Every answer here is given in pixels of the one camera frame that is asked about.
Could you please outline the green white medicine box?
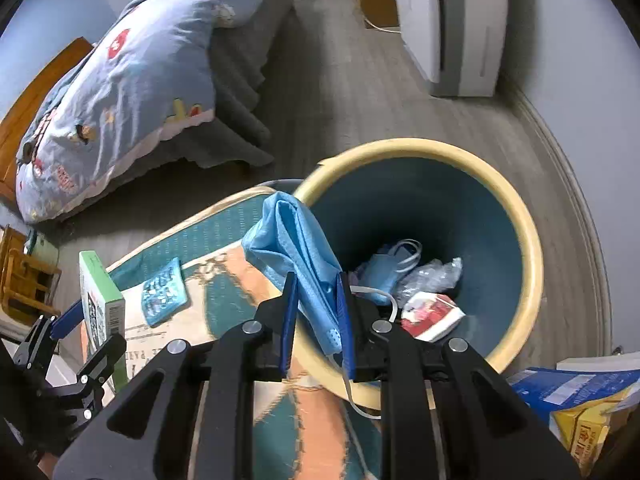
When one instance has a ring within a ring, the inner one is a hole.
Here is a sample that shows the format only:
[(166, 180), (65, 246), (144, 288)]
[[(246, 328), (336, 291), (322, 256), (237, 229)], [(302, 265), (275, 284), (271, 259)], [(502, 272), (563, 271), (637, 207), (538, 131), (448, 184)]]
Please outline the green white medicine box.
[(109, 336), (125, 335), (126, 301), (94, 250), (79, 253), (79, 284), (89, 353)]

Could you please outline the red white paper cup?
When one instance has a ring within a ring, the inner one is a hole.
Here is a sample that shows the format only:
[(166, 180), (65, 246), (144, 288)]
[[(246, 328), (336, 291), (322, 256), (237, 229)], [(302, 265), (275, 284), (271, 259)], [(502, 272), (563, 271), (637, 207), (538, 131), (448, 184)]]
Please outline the red white paper cup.
[(451, 333), (464, 317), (448, 296), (417, 292), (402, 309), (401, 326), (417, 340), (435, 342)]

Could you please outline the blue pill blister pack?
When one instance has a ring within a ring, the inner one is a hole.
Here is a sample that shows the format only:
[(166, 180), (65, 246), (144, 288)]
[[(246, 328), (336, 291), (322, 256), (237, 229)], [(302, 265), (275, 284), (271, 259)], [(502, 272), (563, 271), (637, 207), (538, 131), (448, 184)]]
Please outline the blue pill blister pack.
[(178, 257), (172, 258), (142, 285), (141, 309), (151, 327), (166, 322), (188, 303)]

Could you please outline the clear plastic bag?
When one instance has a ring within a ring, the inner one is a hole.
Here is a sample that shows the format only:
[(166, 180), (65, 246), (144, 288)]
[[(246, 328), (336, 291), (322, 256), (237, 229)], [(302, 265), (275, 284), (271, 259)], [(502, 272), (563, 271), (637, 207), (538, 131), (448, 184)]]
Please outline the clear plastic bag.
[(450, 262), (442, 263), (434, 259), (424, 266), (413, 269), (405, 278), (400, 280), (395, 289), (395, 299), (398, 304), (405, 304), (418, 292), (448, 292), (455, 289), (463, 270), (462, 259), (453, 258)]

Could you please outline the light blue face mask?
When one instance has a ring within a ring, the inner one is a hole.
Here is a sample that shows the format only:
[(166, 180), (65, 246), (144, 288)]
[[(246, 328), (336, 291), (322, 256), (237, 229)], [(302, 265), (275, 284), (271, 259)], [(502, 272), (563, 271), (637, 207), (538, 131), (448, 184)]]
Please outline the light blue face mask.
[(421, 256), (422, 244), (413, 238), (384, 246), (356, 271), (358, 286), (376, 290), (365, 292), (363, 297), (379, 306), (388, 306), (390, 300), (383, 292), (390, 294), (398, 282), (419, 264)]

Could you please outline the teal yellow trash bin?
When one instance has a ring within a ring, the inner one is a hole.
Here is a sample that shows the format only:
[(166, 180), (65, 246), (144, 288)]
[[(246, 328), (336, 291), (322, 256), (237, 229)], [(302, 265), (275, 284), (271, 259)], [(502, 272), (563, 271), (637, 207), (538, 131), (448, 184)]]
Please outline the teal yellow trash bin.
[(544, 257), (532, 215), (488, 162), (444, 142), (398, 138), (362, 144), (318, 167), (295, 189), (346, 271), (405, 238), (421, 259), (459, 257), (454, 336), (505, 372), (532, 333)]

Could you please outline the wooden side stool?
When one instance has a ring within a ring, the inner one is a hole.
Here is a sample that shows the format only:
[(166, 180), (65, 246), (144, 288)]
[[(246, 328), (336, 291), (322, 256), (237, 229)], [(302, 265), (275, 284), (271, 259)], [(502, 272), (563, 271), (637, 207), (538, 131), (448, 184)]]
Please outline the wooden side stool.
[(1, 230), (1, 312), (31, 326), (40, 315), (58, 316), (53, 297), (61, 270), (24, 253), (27, 238), (10, 226)]

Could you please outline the blue strawberry carton box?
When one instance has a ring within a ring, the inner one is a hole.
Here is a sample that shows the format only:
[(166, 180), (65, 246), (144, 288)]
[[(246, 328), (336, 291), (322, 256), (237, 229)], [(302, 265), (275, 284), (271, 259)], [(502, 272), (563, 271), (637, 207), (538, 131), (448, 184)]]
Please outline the blue strawberry carton box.
[(590, 474), (606, 439), (639, 407), (639, 355), (569, 358), (526, 368), (508, 383)]

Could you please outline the green orange patterned mat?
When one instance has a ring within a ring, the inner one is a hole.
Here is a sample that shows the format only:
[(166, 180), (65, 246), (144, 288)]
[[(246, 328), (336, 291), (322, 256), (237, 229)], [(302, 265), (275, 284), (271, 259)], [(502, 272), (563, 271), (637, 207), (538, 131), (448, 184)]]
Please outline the green orange patterned mat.
[[(272, 194), (254, 186), (231, 195), (143, 243), (107, 271), (126, 301), (124, 357), (134, 377), (169, 341), (202, 344), (253, 317), (277, 289), (244, 258), (241, 240)], [(141, 310), (142, 284), (172, 260), (181, 263), (188, 304), (151, 327)], [(381, 431), (320, 385), (299, 362), (282, 382), (254, 387), (256, 479), (375, 479)]]

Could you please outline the wooden bed headboard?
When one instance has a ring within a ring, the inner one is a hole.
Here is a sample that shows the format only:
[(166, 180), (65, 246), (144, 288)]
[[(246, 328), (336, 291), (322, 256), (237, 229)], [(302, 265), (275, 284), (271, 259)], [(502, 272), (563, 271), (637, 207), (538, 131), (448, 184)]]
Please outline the wooden bed headboard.
[(10, 206), (16, 206), (15, 155), (18, 146), (35, 118), (44, 97), (53, 86), (93, 48), (84, 38), (74, 39), (27, 86), (10, 108), (1, 123), (1, 198)]

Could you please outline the grey bed skirt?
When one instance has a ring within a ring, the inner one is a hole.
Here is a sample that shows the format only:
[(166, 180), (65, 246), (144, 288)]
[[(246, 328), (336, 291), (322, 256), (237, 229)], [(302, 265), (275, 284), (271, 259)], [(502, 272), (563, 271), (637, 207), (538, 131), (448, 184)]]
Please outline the grey bed skirt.
[(208, 57), (216, 91), (212, 122), (187, 128), (139, 159), (121, 176), (119, 186), (160, 166), (185, 159), (202, 169), (225, 162), (267, 166), (269, 129), (254, 115), (259, 90), (265, 81), (262, 69), (280, 28), (293, 12), (293, 0), (262, 0), (248, 22), (238, 28), (213, 31)]

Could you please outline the cartoon print blue duvet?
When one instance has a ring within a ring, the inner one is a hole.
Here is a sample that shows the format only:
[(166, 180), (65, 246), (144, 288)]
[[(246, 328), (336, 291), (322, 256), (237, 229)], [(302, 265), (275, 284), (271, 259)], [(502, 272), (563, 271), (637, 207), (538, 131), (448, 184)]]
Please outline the cartoon print blue duvet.
[(160, 142), (212, 122), (213, 31), (238, 28), (262, 0), (132, 0), (48, 92), (15, 156), (16, 206), (37, 224), (107, 193)]

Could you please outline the white air purifier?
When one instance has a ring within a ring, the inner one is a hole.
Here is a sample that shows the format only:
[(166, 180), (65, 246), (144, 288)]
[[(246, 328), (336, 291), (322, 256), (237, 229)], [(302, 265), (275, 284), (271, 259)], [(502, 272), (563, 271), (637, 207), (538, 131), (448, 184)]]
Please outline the white air purifier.
[(439, 98), (490, 98), (501, 66), (509, 0), (396, 0), (400, 36)]

